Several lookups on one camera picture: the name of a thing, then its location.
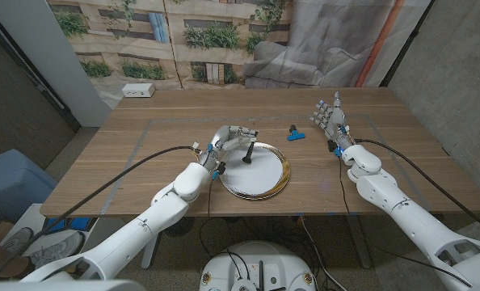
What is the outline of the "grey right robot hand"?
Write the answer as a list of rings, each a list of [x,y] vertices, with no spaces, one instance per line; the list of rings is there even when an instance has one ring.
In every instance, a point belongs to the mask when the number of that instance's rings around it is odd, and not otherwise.
[[[349,126],[345,123],[345,115],[340,105],[340,93],[336,91],[333,105],[330,106],[323,101],[317,103],[317,111],[309,118],[324,131],[328,139],[328,150],[337,157],[341,157],[347,148],[355,145],[354,140],[350,137]]]

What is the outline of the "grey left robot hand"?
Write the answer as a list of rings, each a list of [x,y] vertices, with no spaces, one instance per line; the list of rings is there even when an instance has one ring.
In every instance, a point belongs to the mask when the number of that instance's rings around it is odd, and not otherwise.
[[[235,150],[256,141],[258,134],[258,130],[242,126],[221,126],[202,153],[199,164],[209,172],[214,171],[226,151]]]

